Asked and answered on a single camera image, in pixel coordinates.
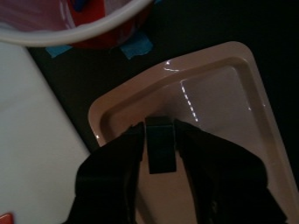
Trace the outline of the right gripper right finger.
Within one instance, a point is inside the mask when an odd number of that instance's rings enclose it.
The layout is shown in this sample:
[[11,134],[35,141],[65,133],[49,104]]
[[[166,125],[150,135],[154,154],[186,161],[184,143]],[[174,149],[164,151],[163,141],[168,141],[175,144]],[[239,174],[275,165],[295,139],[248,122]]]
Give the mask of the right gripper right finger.
[[260,158],[187,122],[174,122],[199,224],[286,224]]

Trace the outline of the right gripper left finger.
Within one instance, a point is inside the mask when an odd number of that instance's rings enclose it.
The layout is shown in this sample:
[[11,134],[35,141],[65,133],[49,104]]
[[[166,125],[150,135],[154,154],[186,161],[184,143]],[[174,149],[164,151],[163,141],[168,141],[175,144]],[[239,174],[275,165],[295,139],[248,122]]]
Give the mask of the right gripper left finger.
[[144,140],[140,122],[89,154],[79,167],[75,200],[63,224],[136,224]]

